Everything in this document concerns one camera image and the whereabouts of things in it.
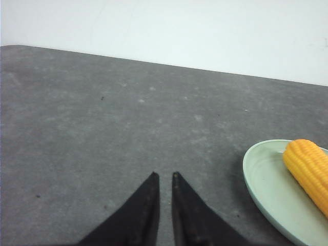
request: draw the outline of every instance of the pale green plate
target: pale green plate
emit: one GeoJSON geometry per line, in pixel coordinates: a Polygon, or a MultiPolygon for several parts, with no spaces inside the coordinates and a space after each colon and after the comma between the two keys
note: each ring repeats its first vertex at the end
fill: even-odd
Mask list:
{"type": "Polygon", "coordinates": [[[328,219],[283,163],[288,142],[268,140],[247,150],[242,168],[248,191],[262,214],[294,244],[327,246],[328,219]]]}

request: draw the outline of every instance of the corn cob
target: corn cob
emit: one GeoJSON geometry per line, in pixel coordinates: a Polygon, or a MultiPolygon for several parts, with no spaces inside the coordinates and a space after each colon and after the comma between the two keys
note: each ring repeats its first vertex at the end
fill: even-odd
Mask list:
{"type": "Polygon", "coordinates": [[[328,218],[328,155],[315,143],[298,139],[287,145],[283,161],[312,201],[328,218]]]}

